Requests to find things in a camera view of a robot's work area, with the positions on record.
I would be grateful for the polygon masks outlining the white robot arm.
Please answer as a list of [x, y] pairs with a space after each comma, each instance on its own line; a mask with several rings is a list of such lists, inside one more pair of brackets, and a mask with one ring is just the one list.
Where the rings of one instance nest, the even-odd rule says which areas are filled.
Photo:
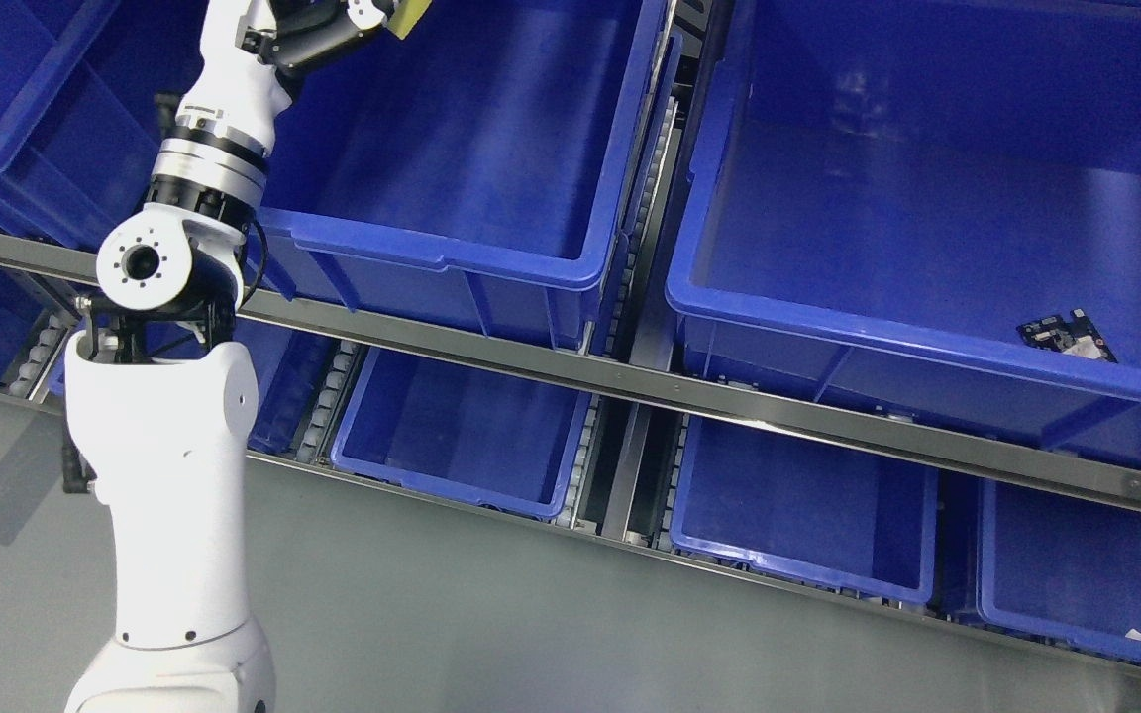
[[234, 337], [240, 249], [262, 198], [277, 87], [200, 82], [145, 202], [96, 254], [66, 345], [64, 487], [110, 511], [115, 618], [68, 712], [272, 712], [270, 642], [248, 592], [245, 452], [259, 386]]

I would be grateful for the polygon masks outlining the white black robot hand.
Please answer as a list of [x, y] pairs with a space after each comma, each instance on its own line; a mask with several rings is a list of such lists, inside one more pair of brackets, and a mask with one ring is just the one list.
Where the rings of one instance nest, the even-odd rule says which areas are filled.
[[309, 72], [377, 37], [394, 1], [210, 1], [200, 37], [203, 67], [173, 125], [236, 141], [267, 156], [275, 121]]

